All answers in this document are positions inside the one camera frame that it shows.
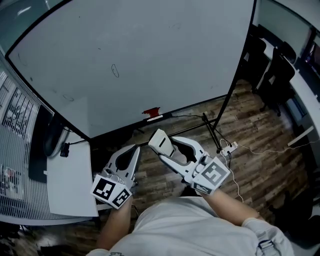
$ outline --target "office chair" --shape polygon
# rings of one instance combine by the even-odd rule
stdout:
[[[294,68],[280,51],[274,48],[270,68],[264,74],[263,81],[258,89],[258,94],[264,102],[264,106],[260,108],[261,112],[266,109],[266,106],[269,106],[276,110],[278,117],[281,116],[279,105],[295,95],[289,83],[294,75]]]
[[[264,41],[258,37],[249,35],[246,44],[246,51],[249,53],[249,58],[243,74],[244,78],[251,83],[252,90],[257,87],[269,62],[264,56],[266,47],[267,45]]]
[[[286,59],[291,63],[296,62],[297,55],[294,49],[287,43],[283,42],[282,45],[279,47],[279,52],[286,57]]]

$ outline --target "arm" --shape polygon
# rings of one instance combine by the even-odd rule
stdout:
[[[120,209],[112,209],[106,224],[96,242],[97,248],[110,250],[118,241],[125,237],[130,228],[131,196]]]
[[[220,189],[217,189],[212,195],[202,193],[202,197],[221,219],[234,225],[241,226],[248,218],[263,220],[256,210],[233,199]]]

